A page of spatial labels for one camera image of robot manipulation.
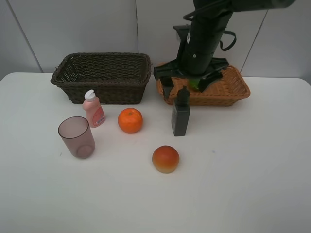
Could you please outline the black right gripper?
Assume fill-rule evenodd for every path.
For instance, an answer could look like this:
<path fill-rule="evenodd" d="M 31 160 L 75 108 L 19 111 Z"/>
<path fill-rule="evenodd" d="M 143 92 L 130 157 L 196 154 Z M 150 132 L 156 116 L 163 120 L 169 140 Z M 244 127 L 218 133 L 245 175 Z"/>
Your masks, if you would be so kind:
<path fill-rule="evenodd" d="M 168 99 L 174 84 L 171 77 L 200 79 L 198 90 L 204 93 L 212 84 L 223 76 L 221 70 L 229 66 L 225 58 L 213 58 L 211 55 L 189 53 L 187 44 L 179 46 L 176 59 L 154 67 L 154 76 L 160 79 L 163 96 Z"/>

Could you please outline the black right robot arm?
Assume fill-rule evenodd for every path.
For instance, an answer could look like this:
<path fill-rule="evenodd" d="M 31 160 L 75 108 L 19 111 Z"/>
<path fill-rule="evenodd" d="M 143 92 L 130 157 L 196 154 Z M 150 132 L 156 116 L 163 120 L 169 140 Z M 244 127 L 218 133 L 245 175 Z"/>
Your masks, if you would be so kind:
<path fill-rule="evenodd" d="M 226 30 L 234 12 L 287 8 L 292 0 L 195 0 L 195 10 L 183 18 L 190 25 L 175 26 L 180 37 L 180 46 L 175 60 L 154 68 L 154 77 L 162 84 L 163 96 L 168 98 L 174 88 L 173 77 L 197 80 L 198 90 L 203 93 L 210 85 L 222 78 L 221 71 L 229 66 L 225 58 L 213 55 L 220 47 L 230 50 L 236 43 L 233 39 L 223 47 L 223 34 L 236 34 Z"/>

